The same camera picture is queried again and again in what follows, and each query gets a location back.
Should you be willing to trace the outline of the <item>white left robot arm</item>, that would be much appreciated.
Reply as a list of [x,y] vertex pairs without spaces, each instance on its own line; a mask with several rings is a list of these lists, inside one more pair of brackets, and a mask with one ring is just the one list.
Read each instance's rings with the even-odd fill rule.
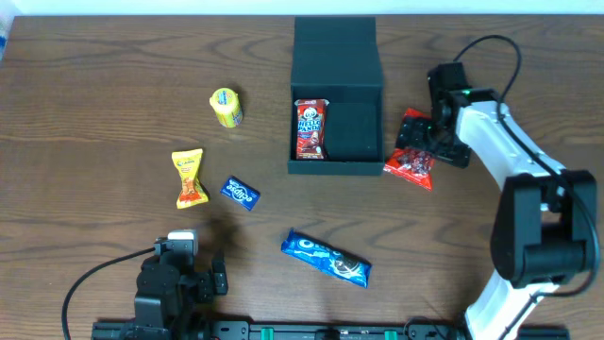
[[224,252],[211,267],[195,270],[190,251],[166,251],[143,262],[137,277],[135,317],[120,329],[125,340],[212,338],[210,322],[196,308],[228,291]]

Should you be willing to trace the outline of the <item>red snack pouch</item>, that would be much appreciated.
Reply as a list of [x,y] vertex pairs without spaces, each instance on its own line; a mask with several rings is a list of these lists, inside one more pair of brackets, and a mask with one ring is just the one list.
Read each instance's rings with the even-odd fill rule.
[[411,145],[412,134],[421,132],[420,128],[429,122],[430,118],[419,110],[408,108],[405,111],[393,154],[385,162],[383,170],[432,191],[433,183],[430,171],[434,165],[434,159],[429,152]]

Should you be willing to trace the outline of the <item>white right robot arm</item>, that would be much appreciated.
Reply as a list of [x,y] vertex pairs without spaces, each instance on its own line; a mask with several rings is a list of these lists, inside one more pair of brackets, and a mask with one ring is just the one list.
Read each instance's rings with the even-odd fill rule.
[[428,72],[429,118],[403,120],[397,145],[465,168],[477,155],[500,189],[490,241],[493,275],[450,339],[516,339],[527,316],[577,274],[599,267],[596,180],[548,157],[514,122],[502,95],[472,87],[461,62]]

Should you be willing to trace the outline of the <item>blue Eclipse mints tin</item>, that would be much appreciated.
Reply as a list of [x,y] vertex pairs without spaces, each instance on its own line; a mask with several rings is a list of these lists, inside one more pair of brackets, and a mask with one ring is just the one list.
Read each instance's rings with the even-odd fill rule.
[[260,193],[238,178],[230,176],[220,193],[251,212],[260,201]]

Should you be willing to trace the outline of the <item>blue Oreo cookie pack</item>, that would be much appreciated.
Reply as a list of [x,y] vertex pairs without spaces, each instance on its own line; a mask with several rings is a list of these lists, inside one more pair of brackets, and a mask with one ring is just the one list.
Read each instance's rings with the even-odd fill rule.
[[369,287],[372,265],[350,252],[291,229],[281,244],[281,251],[331,277]]

